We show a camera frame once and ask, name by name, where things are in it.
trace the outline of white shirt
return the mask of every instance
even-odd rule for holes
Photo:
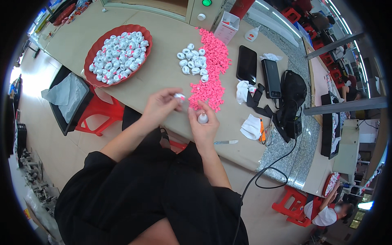
[[[343,52],[344,52],[344,48],[342,48],[342,46],[337,47],[336,51],[333,51],[337,59],[343,58],[344,56]]]
[[[307,205],[303,207],[303,212],[306,217],[309,219],[312,216],[313,210],[313,201],[309,202]],[[336,212],[334,209],[326,206],[323,210],[321,210],[318,215],[312,220],[312,223],[318,226],[328,226],[337,221]]]

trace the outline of red apron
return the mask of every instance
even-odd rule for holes
[[[310,216],[310,220],[313,222],[313,220],[316,218],[316,216],[318,215],[318,213],[320,212],[320,207],[321,207],[321,204],[323,203],[323,201],[324,201],[324,198],[320,198],[320,197],[318,197],[318,196],[315,196],[314,198],[313,198],[313,208],[312,208],[312,215]],[[328,207],[330,207],[330,208],[334,208],[335,207],[335,204],[334,203],[331,203],[331,204],[329,204],[328,205]]]

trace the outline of hand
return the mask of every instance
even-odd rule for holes
[[[336,191],[338,190],[339,186],[340,186],[340,182],[337,181],[336,184],[335,184],[335,186],[334,186],[334,188],[332,189],[332,191],[335,191],[335,192],[336,192]]]
[[[203,109],[195,112],[194,109],[188,108],[188,117],[196,147],[199,153],[202,154],[207,150],[214,149],[214,138],[220,123],[211,107],[201,100],[198,100],[198,104]],[[203,112],[207,114],[208,122],[200,124],[198,123],[197,118]]]
[[[338,195],[337,191],[334,191],[334,193],[332,194],[332,198],[331,201],[335,200],[336,196]]]
[[[181,88],[168,88],[150,95],[140,118],[147,129],[157,128],[172,111],[182,111],[181,99],[173,97],[181,92]]]

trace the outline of granite countertop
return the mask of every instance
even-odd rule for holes
[[[235,0],[227,0],[224,9],[229,12],[234,2]],[[252,7],[267,14],[268,16],[271,16],[271,11],[274,10],[273,7],[263,1],[259,2],[268,6],[270,10],[267,10],[257,2],[253,3]],[[248,14],[244,16],[243,20],[254,27],[261,25],[260,23],[250,19]],[[263,25],[259,30],[289,57],[287,69],[298,73],[304,79],[308,89],[304,105],[306,107],[310,107],[309,66],[308,61],[305,59],[306,52],[302,39],[298,39],[299,47],[296,47],[281,35]],[[312,116],[305,116],[302,114],[301,119],[302,134],[297,138],[297,145],[295,149],[290,155],[274,164],[275,168],[279,169],[288,176],[287,185],[300,190],[305,184],[306,177],[312,164],[320,131],[320,125]],[[266,148],[263,157],[259,161],[260,165],[258,171],[289,153],[294,147],[294,144],[294,140],[286,143],[278,131],[274,129],[272,144]],[[285,182],[284,176],[276,170],[268,169],[264,174],[277,181]]]

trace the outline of red tray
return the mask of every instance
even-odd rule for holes
[[[329,182],[331,181],[332,175],[334,175],[334,173],[329,174],[328,177],[327,177],[327,180],[325,181],[324,188],[323,188],[323,193],[322,193],[324,197],[327,197],[327,195],[329,194],[329,192],[326,193],[326,191],[327,191]]]
[[[146,50],[146,56],[145,56],[144,62],[147,60],[147,57],[150,54],[150,50],[151,50],[151,47],[152,47],[152,36],[151,36],[150,32],[145,27],[140,26],[140,25],[130,24],[130,25],[122,25],[122,26],[116,27],[116,28],[106,32],[105,34],[103,34],[93,44],[93,46],[90,48],[89,52],[87,53],[87,57],[86,57],[86,59],[84,61],[84,75],[86,76],[86,80],[91,85],[96,86],[96,87],[108,87],[108,86],[111,86],[111,85],[109,85],[107,83],[103,83],[103,82],[98,81],[96,79],[96,75],[93,72],[89,71],[89,66],[93,62],[93,60],[94,60],[94,58],[96,56],[97,51],[101,50],[101,48],[103,46],[103,42],[105,41],[105,39],[110,39],[111,35],[119,36],[123,32],[134,32],[134,31],[141,31],[143,36],[144,36],[144,40],[147,40],[148,43],[149,43],[149,45],[146,47],[147,50]],[[144,62],[140,64],[138,70],[141,69],[141,66],[144,64]],[[137,71],[131,73],[131,75],[129,75],[127,78],[121,79],[120,82],[113,83],[112,85],[116,85],[116,84],[120,84],[120,83],[124,82],[125,80],[127,80],[130,77],[132,77],[133,75],[135,75],[135,73]]]

